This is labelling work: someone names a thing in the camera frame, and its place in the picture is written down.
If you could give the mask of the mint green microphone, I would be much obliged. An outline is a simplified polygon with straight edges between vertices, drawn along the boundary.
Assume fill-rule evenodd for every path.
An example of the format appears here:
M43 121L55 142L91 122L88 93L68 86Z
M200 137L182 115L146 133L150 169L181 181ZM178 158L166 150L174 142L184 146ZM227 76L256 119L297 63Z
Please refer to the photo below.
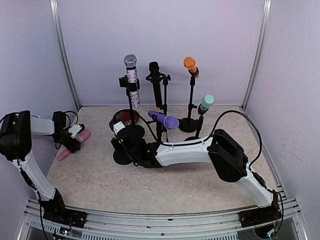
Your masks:
M201 103L198 107L198 110L197 110L198 114L204 115L209 110L209 108L211 108L214 105L214 102L215 102L215 98L213 95L211 94L205 95L202 98Z

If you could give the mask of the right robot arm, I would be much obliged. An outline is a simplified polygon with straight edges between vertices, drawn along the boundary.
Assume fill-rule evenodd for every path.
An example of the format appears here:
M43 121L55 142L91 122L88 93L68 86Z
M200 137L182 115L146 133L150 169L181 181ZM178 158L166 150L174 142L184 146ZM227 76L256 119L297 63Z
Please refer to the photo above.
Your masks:
M142 126L124 125L120 120L109 123L114 133L114 161L119 165L134 164L144 168L162 168L176 164L213 164L219 178L235 183L250 195L256 205L256 218L266 222L279 210L279 193L271 190L264 179L253 170L244 149L223 129L213 127L203 138L183 142L147 143Z

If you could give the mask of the pink microphone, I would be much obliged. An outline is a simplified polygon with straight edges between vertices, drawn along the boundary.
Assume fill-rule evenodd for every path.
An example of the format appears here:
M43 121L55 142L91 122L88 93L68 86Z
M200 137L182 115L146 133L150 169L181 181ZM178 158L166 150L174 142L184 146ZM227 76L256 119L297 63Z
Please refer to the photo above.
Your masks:
M92 133L89 130L84 130L76 137L76 140L80 143L83 143L91 136L91 134ZM70 154L71 152L66 148L58 155L57 160L60 162L63 159L67 158Z

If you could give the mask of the black mint mic stand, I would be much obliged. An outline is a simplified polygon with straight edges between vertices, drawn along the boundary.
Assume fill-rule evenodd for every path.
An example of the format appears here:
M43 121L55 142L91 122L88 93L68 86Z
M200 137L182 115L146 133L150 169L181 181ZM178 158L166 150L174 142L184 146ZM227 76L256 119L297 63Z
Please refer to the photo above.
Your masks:
M196 131L194 136L187 137L185 141L197 140L199 139L199 135L202 129L202 125L204 122L204 116L202 114L199 115L199 118L195 120L196 123Z

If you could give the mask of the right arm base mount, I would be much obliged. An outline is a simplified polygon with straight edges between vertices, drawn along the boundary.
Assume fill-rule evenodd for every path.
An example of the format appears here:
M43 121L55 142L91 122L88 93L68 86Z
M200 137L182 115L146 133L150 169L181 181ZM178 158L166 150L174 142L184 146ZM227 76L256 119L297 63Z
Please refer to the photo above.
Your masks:
M282 212L273 206L255 208L239 212L242 228L265 224L282 218Z

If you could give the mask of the black purple mic stand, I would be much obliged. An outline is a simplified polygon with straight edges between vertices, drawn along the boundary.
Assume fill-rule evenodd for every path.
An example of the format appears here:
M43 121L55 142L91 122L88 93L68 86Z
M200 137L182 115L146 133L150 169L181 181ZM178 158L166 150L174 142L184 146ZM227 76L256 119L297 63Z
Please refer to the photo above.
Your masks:
M166 141L165 142L168 142L169 139L168 139L168 130L167 130L167 128L162 123L159 123L159 122L157 122L155 120L148 121L147 125L150 126L150 124L152 124L152 123L156 124L156 139L159 142L161 142L162 141L162 134L165 133L166 134Z

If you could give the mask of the black pink mic stand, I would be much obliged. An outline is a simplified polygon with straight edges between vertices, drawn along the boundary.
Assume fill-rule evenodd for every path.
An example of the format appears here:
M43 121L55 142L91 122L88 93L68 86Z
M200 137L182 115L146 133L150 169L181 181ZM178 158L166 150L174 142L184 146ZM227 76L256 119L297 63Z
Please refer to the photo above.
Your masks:
M133 164L135 161L131 151L115 150L112 156L113 156L113 160L118 165L122 165L122 166Z

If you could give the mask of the purple microphone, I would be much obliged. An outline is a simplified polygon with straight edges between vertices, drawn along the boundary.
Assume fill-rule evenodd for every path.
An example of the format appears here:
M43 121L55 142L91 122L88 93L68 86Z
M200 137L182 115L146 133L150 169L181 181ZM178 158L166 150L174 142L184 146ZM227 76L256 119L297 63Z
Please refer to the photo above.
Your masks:
M174 115L165 115L153 110L148 111L148 116L157 123L162 124L166 129L175 130L179 127L179 120Z

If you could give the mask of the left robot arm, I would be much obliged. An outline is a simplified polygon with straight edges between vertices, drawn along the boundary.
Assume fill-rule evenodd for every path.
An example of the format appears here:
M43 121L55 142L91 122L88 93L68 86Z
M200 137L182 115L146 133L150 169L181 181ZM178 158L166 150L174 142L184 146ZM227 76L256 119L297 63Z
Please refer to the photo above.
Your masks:
M20 172L27 185L33 189L46 213L63 223L70 218L70 211L60 192L47 180L32 151L32 135L52 137L54 143L64 146L70 153L80 150L76 136L85 126L67 124L68 113L56 111L52 119L31 115L29 110L6 114L1 120L0 153Z

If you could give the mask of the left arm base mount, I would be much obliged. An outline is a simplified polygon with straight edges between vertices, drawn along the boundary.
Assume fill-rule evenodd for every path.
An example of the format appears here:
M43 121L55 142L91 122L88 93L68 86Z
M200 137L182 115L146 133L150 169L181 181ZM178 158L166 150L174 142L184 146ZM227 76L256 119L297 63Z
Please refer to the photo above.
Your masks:
M72 209L66 209L65 211L45 211L43 218L58 224L83 229L87 219L87 213Z

